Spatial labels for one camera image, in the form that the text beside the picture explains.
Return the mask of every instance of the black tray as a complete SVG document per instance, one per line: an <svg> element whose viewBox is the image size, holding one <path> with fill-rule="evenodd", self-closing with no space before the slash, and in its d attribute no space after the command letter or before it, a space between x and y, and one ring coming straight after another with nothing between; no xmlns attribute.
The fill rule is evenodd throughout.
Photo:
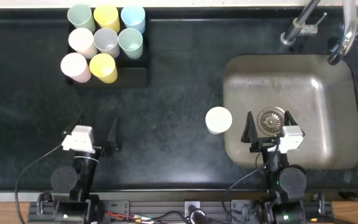
<svg viewBox="0 0 358 224"><path fill-rule="evenodd" d="M95 21L95 32L100 29L99 24ZM145 88L149 83L149 42L147 40L147 27L149 26L149 21L146 20L146 30L143 35L143 54L138 59L130 59L125 52L120 49L120 54L117 58L114 59L116 62L116 68L118 77L117 80L113 83L104 83L94 75L91 76L91 79L86 83L79 83L66 77L66 83L73 85L78 88ZM126 26L121 21L120 18L120 32L123 31ZM68 28L68 35L75 29L73 24L70 23ZM73 50L68 46L67 53L73 53Z"/></svg>

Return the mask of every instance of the sink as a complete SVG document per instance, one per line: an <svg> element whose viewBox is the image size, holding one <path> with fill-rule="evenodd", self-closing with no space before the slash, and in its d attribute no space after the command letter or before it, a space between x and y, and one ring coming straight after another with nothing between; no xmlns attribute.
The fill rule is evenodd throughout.
<svg viewBox="0 0 358 224"><path fill-rule="evenodd" d="M358 109L353 74L345 62L332 66L327 59L327 55L243 55L229 62L223 98L233 123L224 139L226 152L236 164L255 167L257 153L250 153L250 144L241 142L247 113L254 115L259 137L266 137L277 129L258 124L272 119L270 124L279 126L280 112L288 110L305 132L300 147L287 153L291 164L307 169L350 169L357 165Z"/></svg>

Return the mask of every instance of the yellow cup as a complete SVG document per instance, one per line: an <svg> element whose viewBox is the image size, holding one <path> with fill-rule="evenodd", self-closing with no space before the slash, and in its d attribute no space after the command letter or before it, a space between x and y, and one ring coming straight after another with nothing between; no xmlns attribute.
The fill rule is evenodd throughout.
<svg viewBox="0 0 358 224"><path fill-rule="evenodd" d="M117 80L116 62L108 54L97 54L91 59L89 68L93 75L104 83L113 83Z"/></svg>
<svg viewBox="0 0 358 224"><path fill-rule="evenodd" d="M111 4L98 6L93 13L93 17L102 28L110 28L116 33L119 32L118 10Z"/></svg>

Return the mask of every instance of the faucet handle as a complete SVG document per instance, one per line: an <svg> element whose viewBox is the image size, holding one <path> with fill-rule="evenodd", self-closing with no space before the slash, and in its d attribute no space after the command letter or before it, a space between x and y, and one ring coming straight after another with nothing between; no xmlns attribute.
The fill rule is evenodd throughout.
<svg viewBox="0 0 358 224"><path fill-rule="evenodd" d="M323 16L317 21L314 25L304 25L299 35L316 35L318 28L317 26L320 24L321 21L327 16L327 12L324 12Z"/></svg>

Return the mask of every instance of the wooden surface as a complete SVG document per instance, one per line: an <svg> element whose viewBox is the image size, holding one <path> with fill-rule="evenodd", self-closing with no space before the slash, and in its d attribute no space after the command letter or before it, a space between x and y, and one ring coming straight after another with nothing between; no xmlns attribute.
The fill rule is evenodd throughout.
<svg viewBox="0 0 358 224"><path fill-rule="evenodd" d="M27 221L29 203L21 202L22 216ZM358 224L358 202L333 202L336 218ZM0 202L0 224L20 224L14 202Z"/></svg>

